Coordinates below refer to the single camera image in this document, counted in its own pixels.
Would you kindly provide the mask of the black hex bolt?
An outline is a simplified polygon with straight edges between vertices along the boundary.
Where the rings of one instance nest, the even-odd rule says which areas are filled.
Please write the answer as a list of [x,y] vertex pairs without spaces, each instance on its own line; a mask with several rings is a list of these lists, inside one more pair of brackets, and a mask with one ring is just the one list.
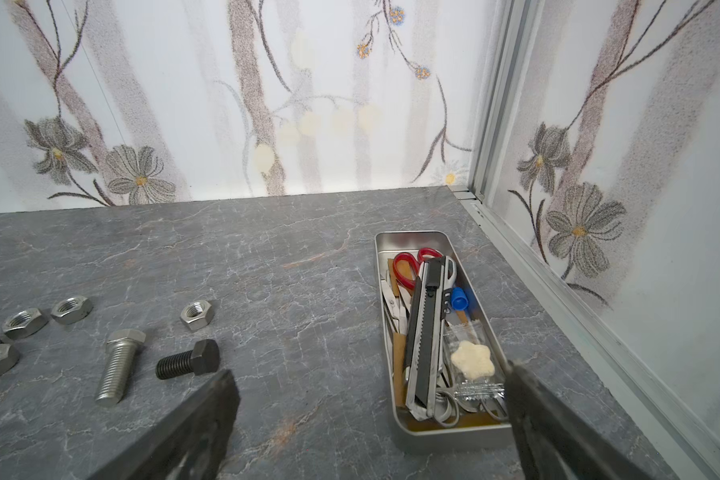
[[204,375],[217,372],[220,367],[220,349],[213,339],[197,341],[189,351],[160,359],[155,367],[156,377],[168,380],[183,375]]

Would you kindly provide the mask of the silver hex bolt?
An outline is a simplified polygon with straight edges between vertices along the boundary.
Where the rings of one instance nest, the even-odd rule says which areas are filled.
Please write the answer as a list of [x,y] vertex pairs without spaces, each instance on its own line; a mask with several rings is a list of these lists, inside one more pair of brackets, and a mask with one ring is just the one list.
[[97,405],[110,407],[125,395],[135,356],[146,342],[146,334],[137,329],[113,332],[105,344],[107,359],[95,395]]

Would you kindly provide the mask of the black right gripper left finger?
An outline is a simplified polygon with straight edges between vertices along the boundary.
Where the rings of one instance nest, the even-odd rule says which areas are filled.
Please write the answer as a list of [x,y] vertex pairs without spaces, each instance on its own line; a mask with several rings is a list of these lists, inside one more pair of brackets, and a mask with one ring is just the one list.
[[215,479],[240,405],[232,372],[210,378],[93,479]]

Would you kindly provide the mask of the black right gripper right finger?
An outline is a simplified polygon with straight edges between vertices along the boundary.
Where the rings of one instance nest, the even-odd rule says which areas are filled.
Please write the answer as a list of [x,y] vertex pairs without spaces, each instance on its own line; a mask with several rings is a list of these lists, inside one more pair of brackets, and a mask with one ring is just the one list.
[[505,401],[527,479],[648,479],[540,380],[510,362]]

